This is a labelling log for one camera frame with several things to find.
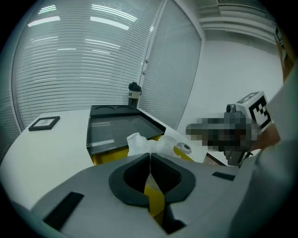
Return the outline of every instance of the thermos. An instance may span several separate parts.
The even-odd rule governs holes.
[[[142,94],[142,88],[137,83],[132,82],[129,84],[129,105],[136,108],[138,100]]]

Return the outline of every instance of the white tissue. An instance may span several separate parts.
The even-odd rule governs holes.
[[[155,141],[147,140],[137,132],[127,137],[127,143],[129,146],[128,156],[143,153],[162,153],[177,157],[173,151],[177,142],[170,136],[161,136],[158,141]]]

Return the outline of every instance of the white table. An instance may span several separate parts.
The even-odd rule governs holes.
[[[86,149],[89,113],[90,110],[44,113],[38,118],[60,116],[52,130],[30,132],[28,128],[34,120],[21,133],[0,167],[0,179],[11,200],[31,210],[47,192],[79,171],[93,166]],[[203,162],[206,147],[188,140],[146,114],[166,127],[165,135],[188,144],[192,149],[189,157]]]

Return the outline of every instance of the window blind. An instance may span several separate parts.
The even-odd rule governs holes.
[[[182,9],[169,0],[149,53],[139,107],[176,129],[195,78],[201,39]]]
[[[43,1],[13,67],[24,127],[44,112],[128,103],[162,0]]]

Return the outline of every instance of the black tray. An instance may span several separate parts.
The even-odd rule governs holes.
[[[127,146],[126,138],[139,132],[150,139],[166,128],[132,106],[91,106],[87,150],[90,155]]]

